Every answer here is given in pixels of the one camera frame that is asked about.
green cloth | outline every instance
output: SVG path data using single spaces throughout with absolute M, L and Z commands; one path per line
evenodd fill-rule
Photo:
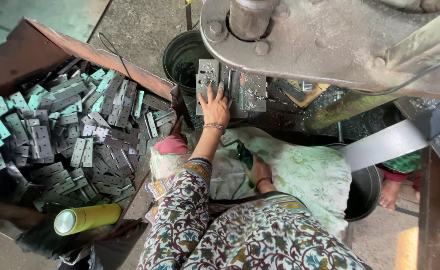
M 421 156 L 422 156 L 422 150 L 417 150 L 410 154 L 406 154 L 388 160 L 382 164 L 386 167 L 389 167 L 390 169 L 397 170 L 401 173 L 403 172 L 404 174 L 407 174 L 415 170 L 419 170 L 421 168 L 421 162 L 420 162 Z

bracelet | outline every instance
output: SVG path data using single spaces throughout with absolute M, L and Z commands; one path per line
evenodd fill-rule
M 273 181 L 272 181 L 272 178 L 271 178 L 271 177 L 265 177 L 265 178 L 260 179 L 260 181 L 256 182 L 256 187 L 255 187 L 255 188 L 258 189 L 258 184 L 259 184 L 261 181 L 265 180 L 265 179 L 270 179 L 270 182 L 273 184 Z
M 203 128 L 205 128 L 205 127 L 215 127 L 215 128 L 217 128 L 217 129 L 219 129 L 219 130 L 222 131 L 222 135 L 224 135 L 225 132 L 227 132 L 227 131 L 225 130 L 224 127 L 222 127 L 222 126 L 220 126 L 220 125 L 217 125 L 217 124 L 205 124 L 205 125 L 203 126 Z

sleeve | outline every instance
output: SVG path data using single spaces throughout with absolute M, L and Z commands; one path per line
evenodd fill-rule
M 179 269 L 196 248 L 208 224 L 208 183 L 212 166 L 189 160 L 162 197 L 139 259 L 139 269 Z

metal bucket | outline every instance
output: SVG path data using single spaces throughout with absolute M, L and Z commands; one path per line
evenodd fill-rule
M 213 59 L 202 41 L 199 31 L 179 34 L 170 41 L 163 52 L 165 75 L 185 95 L 195 96 L 199 59 Z
M 346 144 L 326 146 L 338 150 Z M 353 171 L 344 219 L 354 222 L 370 215 L 379 204 L 381 191 L 381 179 L 375 166 Z

yellow cylinder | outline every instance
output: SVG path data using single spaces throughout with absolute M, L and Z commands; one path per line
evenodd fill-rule
M 121 207 L 115 203 L 66 209 L 55 218 L 55 232 L 60 236 L 114 224 L 121 215 Z

